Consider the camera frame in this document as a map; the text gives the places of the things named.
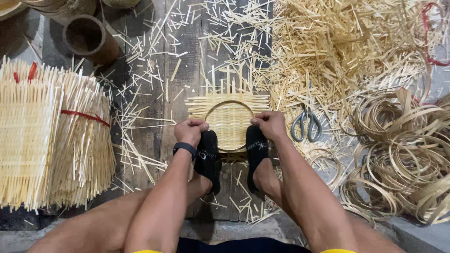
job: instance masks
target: yellow shorts trim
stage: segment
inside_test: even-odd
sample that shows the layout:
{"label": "yellow shorts trim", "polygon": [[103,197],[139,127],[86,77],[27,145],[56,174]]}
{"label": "yellow shorts trim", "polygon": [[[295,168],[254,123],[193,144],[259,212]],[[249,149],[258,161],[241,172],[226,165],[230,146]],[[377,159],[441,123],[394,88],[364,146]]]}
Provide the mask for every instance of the yellow shorts trim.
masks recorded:
{"label": "yellow shorts trim", "polygon": [[159,251],[154,251],[154,250],[149,250],[149,249],[146,249],[146,250],[140,250],[140,251],[136,251],[136,252],[134,252],[134,253],[161,253],[161,252],[159,252]]}
{"label": "yellow shorts trim", "polygon": [[347,249],[327,249],[327,250],[322,251],[320,253],[356,253],[356,252],[351,251],[351,250],[347,250]]}

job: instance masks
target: black sock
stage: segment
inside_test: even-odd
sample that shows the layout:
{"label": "black sock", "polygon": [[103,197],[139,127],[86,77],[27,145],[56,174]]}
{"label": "black sock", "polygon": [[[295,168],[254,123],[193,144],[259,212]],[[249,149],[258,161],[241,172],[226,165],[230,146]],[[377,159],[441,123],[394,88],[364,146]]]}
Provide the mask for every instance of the black sock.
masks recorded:
{"label": "black sock", "polygon": [[219,193],[221,184],[219,176],[222,169],[222,162],[218,160],[219,150],[217,148],[217,135],[214,131],[205,131],[202,133],[200,143],[197,146],[195,154],[194,170],[211,180],[212,188],[208,193]]}
{"label": "black sock", "polygon": [[248,189],[255,193],[258,191],[255,182],[253,182],[253,173],[264,158],[269,157],[269,146],[267,138],[264,137],[258,126],[249,126],[247,128],[247,139],[245,141],[245,148],[248,155]]}

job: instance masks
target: dark shorts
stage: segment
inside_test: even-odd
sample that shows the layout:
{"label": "dark shorts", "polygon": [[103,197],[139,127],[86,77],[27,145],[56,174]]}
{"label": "dark shorts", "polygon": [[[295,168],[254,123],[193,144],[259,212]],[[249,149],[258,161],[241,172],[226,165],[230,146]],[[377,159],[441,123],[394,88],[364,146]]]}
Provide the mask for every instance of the dark shorts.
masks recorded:
{"label": "dark shorts", "polygon": [[252,238],[226,241],[217,245],[180,238],[177,253],[311,253],[310,250],[293,244],[285,244],[271,238]]}

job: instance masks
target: black watch strap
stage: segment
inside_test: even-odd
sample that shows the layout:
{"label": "black watch strap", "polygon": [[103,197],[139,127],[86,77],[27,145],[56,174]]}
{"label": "black watch strap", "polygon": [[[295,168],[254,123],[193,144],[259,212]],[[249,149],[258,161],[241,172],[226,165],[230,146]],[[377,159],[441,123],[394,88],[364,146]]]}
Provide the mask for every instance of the black watch strap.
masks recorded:
{"label": "black watch strap", "polygon": [[179,142],[179,143],[175,144],[175,146],[173,147],[173,155],[175,155],[175,153],[178,149],[185,149],[185,150],[189,151],[192,154],[192,161],[194,160],[195,148],[191,144],[185,143],[185,142]]}

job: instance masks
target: person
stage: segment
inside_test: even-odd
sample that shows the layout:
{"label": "person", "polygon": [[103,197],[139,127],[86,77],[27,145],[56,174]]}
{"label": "person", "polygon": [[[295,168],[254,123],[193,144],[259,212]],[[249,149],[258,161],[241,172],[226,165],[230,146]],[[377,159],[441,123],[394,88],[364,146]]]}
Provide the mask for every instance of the person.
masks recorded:
{"label": "person", "polygon": [[[311,252],[404,252],[344,210],[291,143],[282,113],[256,114],[251,123],[246,139],[248,188],[269,196],[301,227]],[[174,135],[184,147],[175,150],[166,172],[151,190],[113,199],[62,222],[29,252],[310,252],[264,238],[218,245],[179,238],[187,206],[196,198],[220,190],[217,136],[208,128],[199,119],[178,123]],[[278,151],[283,181],[274,173],[267,139]],[[189,146],[197,148],[197,152],[194,175],[188,182],[193,158]]]}

